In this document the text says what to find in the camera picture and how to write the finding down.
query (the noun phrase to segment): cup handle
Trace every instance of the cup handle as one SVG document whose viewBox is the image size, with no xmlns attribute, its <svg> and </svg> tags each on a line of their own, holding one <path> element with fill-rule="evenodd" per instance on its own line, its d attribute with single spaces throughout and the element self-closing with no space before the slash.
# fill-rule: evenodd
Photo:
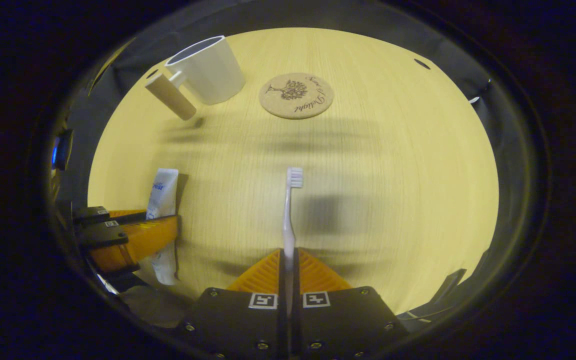
<svg viewBox="0 0 576 360">
<path fill-rule="evenodd" d="M 185 79 L 179 80 L 182 76 L 181 71 L 176 73 L 173 77 L 181 85 Z M 162 73 L 151 77 L 148 82 L 146 82 L 146 89 L 156 96 L 164 105 L 166 105 L 170 110 L 172 110 L 178 117 L 182 120 L 188 120 L 194 116 L 197 109 L 188 101 L 188 99 L 179 91 L 179 85 L 173 84 L 171 82 L 172 78 L 168 80 Z"/>
<path fill-rule="evenodd" d="M 182 71 L 177 71 L 174 75 L 170 77 L 170 82 L 174 85 L 175 88 L 179 89 L 181 84 L 188 79 L 188 76 L 185 75 Z"/>
</svg>

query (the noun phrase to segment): wood grain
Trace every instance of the wood grain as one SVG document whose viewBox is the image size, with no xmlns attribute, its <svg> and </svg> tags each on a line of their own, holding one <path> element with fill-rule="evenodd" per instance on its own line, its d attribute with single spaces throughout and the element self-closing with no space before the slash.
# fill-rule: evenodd
<svg viewBox="0 0 576 360">
<path fill-rule="evenodd" d="M 144 88 L 163 70 L 156 64 L 110 118 L 90 173 L 88 205 L 110 210 L 143 208 L 159 167 L 189 176 L 172 291 L 196 298 L 226 288 L 282 246 L 288 167 L 304 169 L 304 187 L 292 192 L 297 246 L 350 285 L 375 287 L 393 312 L 426 303 L 458 269 L 469 276 L 494 232 L 497 169 L 477 114 L 441 69 L 337 30 L 227 41 L 246 78 L 240 93 L 203 105 L 182 86 L 197 113 L 181 121 Z M 327 80 L 334 103 L 303 120 L 269 114 L 259 89 L 285 73 Z M 147 261 L 137 274 L 160 287 Z"/>
</svg>

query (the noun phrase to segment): orange plastic part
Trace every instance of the orange plastic part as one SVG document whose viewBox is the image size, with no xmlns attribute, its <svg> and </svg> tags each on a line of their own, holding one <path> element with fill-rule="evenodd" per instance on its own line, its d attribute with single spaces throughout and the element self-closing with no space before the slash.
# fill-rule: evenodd
<svg viewBox="0 0 576 360">
<path fill-rule="evenodd" d="M 90 250 L 94 263 L 102 272 L 120 271 L 162 250 L 178 235 L 178 217 L 150 219 L 121 228 L 128 236 L 128 243 Z"/>
<path fill-rule="evenodd" d="M 227 290 L 235 292 L 279 294 L 279 253 L 270 255 L 250 266 Z"/>
<path fill-rule="evenodd" d="M 279 294 L 279 258 L 280 251 L 275 250 L 270 255 L 251 266 L 228 287 L 236 292 Z M 299 251 L 299 291 L 334 292 L 351 289 L 341 276 L 326 264 L 310 255 Z"/>
<path fill-rule="evenodd" d="M 333 269 L 310 253 L 299 249 L 299 292 L 334 292 L 352 289 Z"/>
<path fill-rule="evenodd" d="M 137 210 L 111 210 L 108 211 L 111 218 L 123 217 L 125 215 L 132 215 L 138 213 L 145 213 L 146 209 L 137 209 Z"/>
</svg>

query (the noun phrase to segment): cork coaster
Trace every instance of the cork coaster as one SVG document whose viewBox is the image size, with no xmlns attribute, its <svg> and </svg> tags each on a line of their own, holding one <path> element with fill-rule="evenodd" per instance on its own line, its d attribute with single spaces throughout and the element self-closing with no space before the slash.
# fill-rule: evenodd
<svg viewBox="0 0 576 360">
<path fill-rule="evenodd" d="M 322 78 L 311 73 L 284 73 L 259 90 L 259 103 L 270 114 L 286 119 L 306 119 L 332 104 L 334 93 Z"/>
</svg>

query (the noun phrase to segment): toothbrush bristles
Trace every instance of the toothbrush bristles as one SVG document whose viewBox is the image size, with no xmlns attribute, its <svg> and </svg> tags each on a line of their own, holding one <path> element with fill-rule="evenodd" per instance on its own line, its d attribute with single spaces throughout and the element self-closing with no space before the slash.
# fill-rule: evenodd
<svg viewBox="0 0 576 360">
<path fill-rule="evenodd" d="M 304 187 L 304 169 L 300 167 L 290 168 L 290 187 L 291 188 Z"/>
</svg>

